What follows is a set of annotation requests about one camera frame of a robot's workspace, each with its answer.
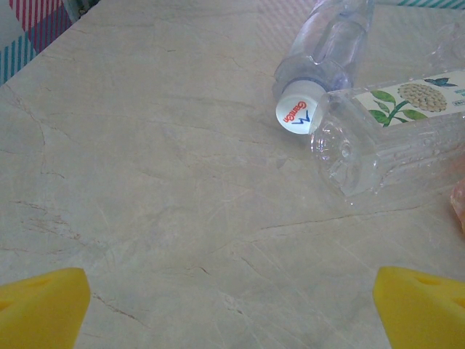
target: bottle label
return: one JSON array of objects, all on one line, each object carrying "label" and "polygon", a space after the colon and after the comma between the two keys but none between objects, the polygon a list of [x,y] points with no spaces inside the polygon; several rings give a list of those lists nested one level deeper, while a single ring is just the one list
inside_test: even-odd
[{"label": "bottle label", "polygon": [[365,92],[356,97],[382,127],[465,112],[465,71]]}]

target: checkered cloth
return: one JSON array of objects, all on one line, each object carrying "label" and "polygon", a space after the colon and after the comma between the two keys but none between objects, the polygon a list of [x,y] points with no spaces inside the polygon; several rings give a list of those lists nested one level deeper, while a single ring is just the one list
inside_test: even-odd
[{"label": "checkered cloth", "polygon": [[63,0],[0,0],[0,85],[71,24]]}]

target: crack line on surface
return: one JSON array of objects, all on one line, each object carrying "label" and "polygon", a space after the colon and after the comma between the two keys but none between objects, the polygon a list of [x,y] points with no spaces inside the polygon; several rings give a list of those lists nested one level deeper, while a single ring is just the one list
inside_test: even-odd
[{"label": "crack line on surface", "polygon": [[289,224],[282,224],[282,225],[271,225],[269,227],[264,227],[260,228],[259,231],[262,230],[268,230],[268,229],[273,229],[273,228],[287,228],[287,227],[293,227],[296,225],[305,225],[305,224],[310,224],[310,223],[326,223],[326,222],[332,222],[334,220],[343,220],[345,218],[353,218],[353,217],[372,217],[376,216],[378,214],[385,214],[385,213],[393,213],[393,212],[406,212],[406,211],[412,211],[414,209],[419,209],[421,207],[429,206],[431,204],[421,204],[415,207],[408,207],[406,209],[388,209],[386,211],[378,211],[374,213],[365,213],[365,214],[346,214],[344,216],[339,216],[339,217],[332,217],[324,220],[306,220],[304,222],[295,222],[295,223],[289,223]]},{"label": "crack line on surface", "polygon": [[128,313],[125,313],[124,311],[122,311],[121,309],[118,309],[114,306],[112,306],[111,304],[108,304],[106,301],[104,301],[101,296],[99,296],[98,294],[96,293],[93,293],[92,294],[93,298],[99,300],[100,302],[102,302],[107,308],[109,308],[111,311],[113,311],[114,313],[118,313],[118,314],[121,314],[121,315],[124,315],[124,316],[127,316],[128,318],[131,318],[132,320],[135,320],[137,321],[139,324],[141,324],[142,326],[144,326],[145,328],[147,329],[151,329],[149,326],[147,326],[146,324],[144,324],[143,322],[141,322],[138,318],[134,317],[133,315],[131,314],[128,314]]}]

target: marble table surface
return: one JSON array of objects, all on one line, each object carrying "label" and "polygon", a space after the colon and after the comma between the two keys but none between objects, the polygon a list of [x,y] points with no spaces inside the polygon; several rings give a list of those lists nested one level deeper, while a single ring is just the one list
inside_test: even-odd
[{"label": "marble table surface", "polygon": [[[303,2],[102,0],[0,88],[0,282],[84,268],[77,349],[389,348],[380,266],[465,279],[450,187],[351,206],[275,120]],[[358,84],[457,14],[377,6]]]}]

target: green leaf illustration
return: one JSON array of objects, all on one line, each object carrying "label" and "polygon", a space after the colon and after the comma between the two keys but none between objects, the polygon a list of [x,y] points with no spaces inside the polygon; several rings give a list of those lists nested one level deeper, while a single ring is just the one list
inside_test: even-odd
[{"label": "green leaf illustration", "polygon": [[402,122],[402,123],[408,122],[408,120],[405,120],[405,119],[402,119],[402,118],[398,118],[397,116],[394,116],[394,119],[397,119],[397,120],[399,120],[399,121]]},{"label": "green leaf illustration", "polygon": [[375,111],[371,110],[370,114],[373,115],[373,117],[380,123],[380,124],[388,124],[389,123],[389,118],[386,116],[385,113],[382,111]]},{"label": "green leaf illustration", "polygon": [[382,111],[385,111],[386,113],[389,114],[389,108],[387,107],[387,105],[385,105],[384,103],[378,102],[377,100],[375,100],[375,102],[377,105],[379,105]]},{"label": "green leaf illustration", "polygon": [[385,91],[371,91],[371,94],[375,97],[378,98],[379,100],[382,100],[383,102],[390,102],[395,104],[395,99],[393,96],[391,96],[389,93]]},{"label": "green leaf illustration", "polygon": [[412,111],[411,109],[402,111],[402,113],[404,113],[405,116],[412,120],[422,120],[428,118],[428,116],[424,115],[423,113],[420,113],[419,111]]}]

